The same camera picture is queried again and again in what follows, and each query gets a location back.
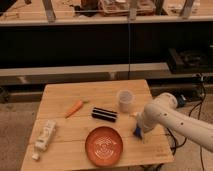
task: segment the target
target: gray floor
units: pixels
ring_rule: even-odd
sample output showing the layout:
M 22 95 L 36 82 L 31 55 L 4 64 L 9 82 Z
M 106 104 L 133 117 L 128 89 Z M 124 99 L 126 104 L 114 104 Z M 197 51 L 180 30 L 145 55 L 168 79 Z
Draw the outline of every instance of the gray floor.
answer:
M 179 109 L 187 114 L 195 103 Z M 26 145 L 34 124 L 39 102 L 0 104 L 0 171 L 19 171 L 24 158 Z M 202 120 L 213 124 L 213 95 L 209 94 L 203 105 Z M 183 137 L 176 134 L 182 142 Z M 203 150 L 206 171 L 213 171 L 213 154 Z M 143 170 L 141 167 L 104 170 Z M 175 161 L 165 164 L 162 171 L 201 171 L 199 146 L 187 141 L 177 150 Z

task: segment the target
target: cable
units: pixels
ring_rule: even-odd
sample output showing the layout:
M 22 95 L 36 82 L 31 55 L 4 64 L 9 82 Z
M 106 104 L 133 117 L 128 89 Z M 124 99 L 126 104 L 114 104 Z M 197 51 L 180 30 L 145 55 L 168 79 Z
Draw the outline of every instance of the cable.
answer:
M 205 97 L 206 97 L 206 90 L 205 90 L 205 87 L 204 87 L 203 75 L 200 74 L 200 75 L 198 75 L 198 76 L 200 76 L 201 88 L 202 88 L 202 91 L 203 91 L 203 94 L 204 94 L 204 95 L 203 95 L 202 100 L 201 100 L 200 102 L 198 102 L 198 103 L 189 111 L 188 116 L 191 117 L 192 112 L 193 112 L 198 106 L 200 106 L 200 107 L 199 107 L 199 112 L 198 112 L 198 120 L 199 120 L 199 119 L 200 119 L 200 114 L 201 114 L 202 104 L 203 104 L 203 102 L 204 102 L 204 100 L 205 100 Z M 186 141 L 187 141 L 187 138 L 185 137 L 185 138 L 184 138 L 184 141 L 183 141 L 180 145 L 178 145 L 176 148 L 183 147 L 183 146 L 186 144 Z
M 203 79 L 201 79 L 201 88 L 202 88 L 202 93 L 203 93 L 203 99 L 202 99 L 202 102 L 201 102 L 201 105 L 200 105 L 200 108 L 199 108 L 199 112 L 198 112 L 198 117 L 197 117 L 198 120 L 200 120 L 202 106 L 203 106 L 204 100 L 206 98 L 206 89 L 204 87 Z M 201 146 L 200 146 L 200 162 L 201 162 L 202 170 L 205 171 L 205 167 L 204 167 L 204 163 L 203 163 L 203 153 L 202 153 L 202 147 Z
M 173 139 L 174 147 L 171 147 L 171 149 L 174 150 L 172 154 L 175 155 L 176 150 L 177 150 L 177 146 L 178 146 L 178 140 L 177 140 L 177 138 L 172 134 L 172 132 L 170 131 L 169 128 L 167 128 L 167 131 L 169 132 L 169 135 L 170 135 L 170 136 L 172 137 L 172 139 Z
M 162 163 L 162 164 L 157 165 L 157 167 L 155 168 L 155 171 L 159 171 L 159 170 L 162 168 L 162 166 L 163 166 L 163 163 Z
M 199 103 L 197 103 L 190 111 L 189 111 L 189 114 L 188 116 L 191 117 L 192 115 L 192 112 L 201 104 L 202 101 L 200 101 Z M 169 131 L 169 133 L 177 140 L 177 138 L 172 134 L 171 130 L 167 128 L 167 130 Z M 174 147 L 171 147 L 171 149 L 177 149 L 177 148 L 180 148 L 180 147 L 183 147 L 185 144 L 186 144 L 186 141 L 187 141 L 187 138 L 185 137 L 184 138 L 184 141 L 179 144 L 178 143 L 178 140 L 177 140 L 177 146 L 174 146 Z

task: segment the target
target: table top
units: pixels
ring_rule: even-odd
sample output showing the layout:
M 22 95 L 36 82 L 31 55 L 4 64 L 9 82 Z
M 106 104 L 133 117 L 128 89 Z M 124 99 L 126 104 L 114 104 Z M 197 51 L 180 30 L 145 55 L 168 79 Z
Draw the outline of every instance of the table top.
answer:
M 133 111 L 142 111 L 152 99 L 145 80 L 124 80 L 89 83 L 67 83 L 47 85 L 22 164 L 22 171 L 58 171 L 96 168 L 85 152 L 88 134 L 99 126 L 114 128 L 122 137 L 123 153 L 118 166 L 147 165 L 173 161 L 167 137 L 158 125 L 146 136 L 146 141 L 133 136 L 136 120 L 134 115 L 121 113 L 117 106 L 116 93 L 128 89 L 135 95 Z M 89 100 L 79 111 L 68 119 L 66 111 L 79 99 Z M 115 123 L 91 117 L 93 107 L 118 112 Z M 57 123 L 56 134 L 40 161 L 31 156 L 34 142 L 47 120 Z
M 57 19 L 67 19 L 74 17 L 74 9 L 70 5 L 78 5 L 78 0 L 54 0 L 52 6 Z M 24 0 L 17 0 L 4 15 L 0 16 L 0 21 L 4 20 L 40 20 L 46 19 L 46 13 L 42 0 L 32 0 L 31 4 L 25 4 Z
M 169 4 L 180 4 L 184 6 L 185 0 L 165 0 L 163 8 L 170 16 L 179 15 L 173 13 L 169 8 Z M 212 16 L 213 15 L 213 1 L 212 0 L 200 0 L 200 6 L 195 13 L 191 13 L 192 16 Z

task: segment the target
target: orange plate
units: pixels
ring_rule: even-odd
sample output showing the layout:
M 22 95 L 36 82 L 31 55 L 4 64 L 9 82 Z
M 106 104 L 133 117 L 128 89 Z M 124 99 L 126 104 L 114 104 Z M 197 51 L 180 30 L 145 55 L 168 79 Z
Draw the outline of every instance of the orange plate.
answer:
M 110 127 L 98 127 L 88 135 L 85 143 L 88 158 L 99 167 L 117 163 L 123 151 L 123 141 Z

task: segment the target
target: black cable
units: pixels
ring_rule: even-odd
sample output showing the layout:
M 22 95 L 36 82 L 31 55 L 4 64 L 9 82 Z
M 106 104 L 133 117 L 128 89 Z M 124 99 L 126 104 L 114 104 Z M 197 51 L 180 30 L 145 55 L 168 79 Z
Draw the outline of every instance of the black cable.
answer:
M 204 87 L 203 80 L 201 80 L 201 88 L 202 88 L 202 93 L 203 93 L 203 99 L 202 99 L 202 102 L 201 102 L 201 105 L 200 105 L 200 108 L 199 108 L 199 112 L 198 112 L 198 117 L 197 117 L 198 120 L 200 120 L 202 106 L 203 106 L 204 100 L 206 98 L 206 89 Z M 204 163 L 203 163 L 203 153 L 202 153 L 202 147 L 201 146 L 200 146 L 200 162 L 201 162 L 202 170 L 205 171 Z
M 153 165 L 148 165 L 148 166 L 142 166 L 140 165 L 141 168 L 143 168 L 143 171 L 150 171 Z
M 178 140 L 176 139 L 176 137 L 172 137 L 172 140 L 173 140 L 173 142 L 174 142 L 174 145 L 175 144 L 178 144 Z
M 173 155 L 175 155 L 176 150 L 177 150 L 177 148 L 176 148 L 176 147 L 178 146 L 178 140 L 177 140 L 177 138 L 173 135 L 172 131 L 170 131 L 170 129 L 169 129 L 169 128 L 167 128 L 167 131 L 169 132 L 170 136 L 171 136 L 171 137 L 172 137 L 172 139 L 173 139 L 174 146 L 173 146 L 173 147 L 171 147 L 171 149 L 173 150 L 172 154 L 173 154 Z
M 199 105 L 201 105 L 201 102 L 202 102 L 202 101 L 200 101 L 199 103 L 197 103 L 197 104 L 189 111 L 189 114 L 188 114 L 189 117 L 191 117 L 192 112 L 193 112 Z M 183 142 L 182 142 L 181 144 L 177 143 L 178 145 L 172 147 L 172 149 L 177 149 L 177 148 L 183 147 L 183 146 L 186 144 L 186 141 L 187 141 L 187 138 L 185 137 L 184 140 L 183 140 Z
M 157 167 L 155 168 L 155 171 L 159 171 L 159 170 L 162 168 L 162 166 L 163 166 L 163 163 L 162 163 L 162 164 L 157 165 Z
M 201 79 L 201 87 L 202 87 L 202 91 L 203 91 L 203 93 L 204 93 L 204 97 L 202 98 L 202 100 L 201 100 L 200 102 L 198 102 L 198 103 L 190 110 L 190 112 L 189 112 L 189 114 L 188 114 L 188 116 L 191 117 L 192 112 L 193 112 L 198 106 L 200 106 L 200 107 L 199 107 L 199 113 L 198 113 L 198 120 L 199 120 L 199 118 L 200 118 L 202 104 L 203 104 L 204 99 L 205 99 L 205 97 L 206 97 L 206 90 L 205 90 L 204 83 L 203 83 L 203 81 L 204 81 L 204 80 L 203 80 L 203 75 L 200 74 L 200 77 L 201 77 L 201 78 L 200 78 L 200 79 Z M 184 138 L 184 141 L 183 141 L 180 145 L 178 145 L 176 148 L 183 147 L 183 146 L 186 144 L 186 141 L 187 141 L 187 138 L 185 137 L 185 138 Z

